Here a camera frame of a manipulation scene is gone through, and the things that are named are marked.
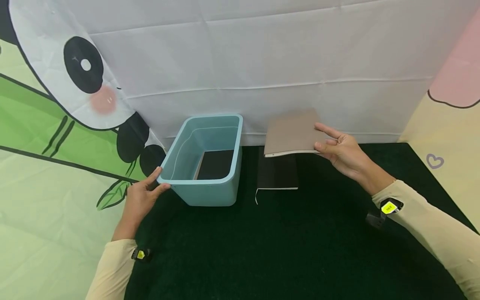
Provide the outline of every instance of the panda illustration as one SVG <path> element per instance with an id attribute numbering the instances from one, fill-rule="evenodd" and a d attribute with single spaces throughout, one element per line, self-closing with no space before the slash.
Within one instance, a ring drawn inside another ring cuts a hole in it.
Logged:
<path id="1" fill-rule="evenodd" d="M 139 158 L 145 176 L 162 163 L 162 144 L 126 103 L 98 49 L 68 11 L 51 2 L 0 0 L 0 40 L 18 47 L 47 98 L 74 122 L 95 132 L 115 132 L 123 162 Z"/>

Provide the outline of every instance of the green table surface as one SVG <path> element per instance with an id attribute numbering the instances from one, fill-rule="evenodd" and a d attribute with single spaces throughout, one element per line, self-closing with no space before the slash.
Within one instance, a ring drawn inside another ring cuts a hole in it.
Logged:
<path id="1" fill-rule="evenodd" d="M 369 195 L 316 155 L 297 155 L 296 191 L 259 191 L 258 147 L 244 147 L 231 207 L 191 207 L 162 195 L 137 233 L 152 249 L 126 299 L 464 299 L 404 228 L 365 223 Z M 381 167 L 473 228 L 408 144 L 364 144 Z"/>

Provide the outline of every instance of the light blue plastic bin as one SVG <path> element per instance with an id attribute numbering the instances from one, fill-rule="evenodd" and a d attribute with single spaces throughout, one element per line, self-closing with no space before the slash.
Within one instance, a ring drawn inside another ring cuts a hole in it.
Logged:
<path id="1" fill-rule="evenodd" d="M 237 199 L 240 178 L 241 115 L 188 118 L 162 163 L 159 183 L 171 188 L 191 206 L 230 206 Z M 193 180 L 205 151 L 232 150 L 230 172 L 216 180 Z"/>

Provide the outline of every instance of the panda eye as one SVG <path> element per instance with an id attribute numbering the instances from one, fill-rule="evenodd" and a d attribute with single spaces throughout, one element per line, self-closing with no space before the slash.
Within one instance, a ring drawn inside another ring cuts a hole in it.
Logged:
<path id="1" fill-rule="evenodd" d="M 67 73 L 75 85 L 87 94 L 99 91 L 103 82 L 103 62 L 96 47 L 88 40 L 74 36 L 63 47 Z"/>

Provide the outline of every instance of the beige sleeve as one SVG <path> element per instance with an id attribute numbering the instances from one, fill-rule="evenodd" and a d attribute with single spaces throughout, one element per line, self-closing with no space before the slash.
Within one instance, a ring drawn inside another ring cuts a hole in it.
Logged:
<path id="1" fill-rule="evenodd" d="M 389 217 L 405 227 L 444 265 L 468 299 L 480 299 L 480 236 L 428 204 L 403 181 L 395 181 L 372 199 L 379 207 L 387 198 L 404 204 Z"/>
<path id="2" fill-rule="evenodd" d="M 132 253 L 135 240 L 116 240 L 107 243 L 86 300 L 120 300 L 125 296 L 132 274 Z"/>

